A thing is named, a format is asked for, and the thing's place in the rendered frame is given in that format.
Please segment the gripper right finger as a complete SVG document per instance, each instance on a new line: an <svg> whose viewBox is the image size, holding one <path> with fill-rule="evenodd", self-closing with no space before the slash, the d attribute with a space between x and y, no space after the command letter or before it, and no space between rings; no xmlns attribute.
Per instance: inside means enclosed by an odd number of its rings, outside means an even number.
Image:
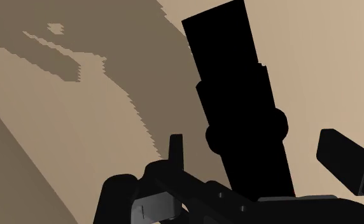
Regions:
<svg viewBox="0 0 364 224"><path fill-rule="evenodd" d="M364 148L335 129L319 135L317 160L355 196L364 196Z"/></svg>

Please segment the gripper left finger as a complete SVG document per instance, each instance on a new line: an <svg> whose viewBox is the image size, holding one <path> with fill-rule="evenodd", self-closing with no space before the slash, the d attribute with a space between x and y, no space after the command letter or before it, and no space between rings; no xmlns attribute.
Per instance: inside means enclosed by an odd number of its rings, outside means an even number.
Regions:
<svg viewBox="0 0 364 224"><path fill-rule="evenodd" d="M255 224L255 205L216 181L183 169L183 136L173 134L169 158L149 163L141 179L105 180L93 224Z"/></svg>

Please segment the black tall stepped object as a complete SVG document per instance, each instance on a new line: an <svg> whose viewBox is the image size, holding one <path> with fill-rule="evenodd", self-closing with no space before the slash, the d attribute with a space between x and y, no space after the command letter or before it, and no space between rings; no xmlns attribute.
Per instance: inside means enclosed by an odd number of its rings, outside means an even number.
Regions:
<svg viewBox="0 0 364 224"><path fill-rule="evenodd" d="M257 57L244 0L231 0L182 22L200 81L196 86L210 149L233 191L257 201L295 194L267 68Z"/></svg>

